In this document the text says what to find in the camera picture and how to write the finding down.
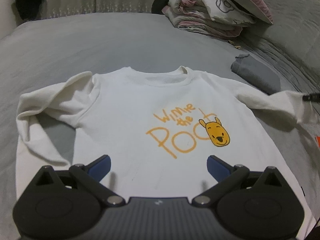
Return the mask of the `white Winnie the Pooh sweatshirt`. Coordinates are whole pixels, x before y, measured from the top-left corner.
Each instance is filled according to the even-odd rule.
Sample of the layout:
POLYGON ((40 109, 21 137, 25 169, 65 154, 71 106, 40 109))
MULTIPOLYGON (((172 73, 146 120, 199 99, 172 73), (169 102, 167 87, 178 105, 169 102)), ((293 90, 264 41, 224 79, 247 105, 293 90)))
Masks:
POLYGON ((256 119, 318 123, 272 95, 180 67, 83 72, 20 97, 14 222, 23 239, 304 239, 316 221, 256 119))

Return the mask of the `folded grey cloth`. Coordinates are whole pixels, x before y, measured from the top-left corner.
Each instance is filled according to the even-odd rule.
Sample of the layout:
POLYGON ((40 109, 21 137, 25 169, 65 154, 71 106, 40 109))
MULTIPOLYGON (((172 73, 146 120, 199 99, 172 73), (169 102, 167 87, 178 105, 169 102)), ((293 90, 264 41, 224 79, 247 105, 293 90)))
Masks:
POLYGON ((268 95, 281 89, 279 76, 249 54, 236 56, 231 71, 268 95))

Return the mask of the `grey quilted headboard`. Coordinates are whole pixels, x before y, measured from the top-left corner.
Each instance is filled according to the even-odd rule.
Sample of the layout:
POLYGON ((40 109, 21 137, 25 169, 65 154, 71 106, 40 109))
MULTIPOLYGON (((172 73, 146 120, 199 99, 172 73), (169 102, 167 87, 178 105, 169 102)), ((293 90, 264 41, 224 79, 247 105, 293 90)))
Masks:
POLYGON ((266 60, 297 91, 319 92, 319 0, 263 0, 273 25, 263 21, 239 40, 266 60))

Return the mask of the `folded floral quilt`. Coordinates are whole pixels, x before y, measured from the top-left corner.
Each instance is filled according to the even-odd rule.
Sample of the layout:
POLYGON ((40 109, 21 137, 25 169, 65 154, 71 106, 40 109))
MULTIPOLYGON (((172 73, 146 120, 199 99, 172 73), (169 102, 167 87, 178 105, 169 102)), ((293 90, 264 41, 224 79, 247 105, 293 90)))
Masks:
POLYGON ((227 0, 169 0, 162 12, 175 28, 227 40, 255 24, 227 0))

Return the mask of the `black plush item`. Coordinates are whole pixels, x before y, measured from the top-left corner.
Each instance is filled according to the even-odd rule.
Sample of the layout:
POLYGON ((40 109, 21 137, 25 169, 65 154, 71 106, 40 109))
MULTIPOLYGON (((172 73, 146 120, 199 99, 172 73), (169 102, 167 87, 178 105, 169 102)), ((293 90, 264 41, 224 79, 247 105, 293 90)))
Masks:
POLYGON ((154 0, 151 13, 157 15, 163 15, 162 9, 168 5, 169 0, 154 0))

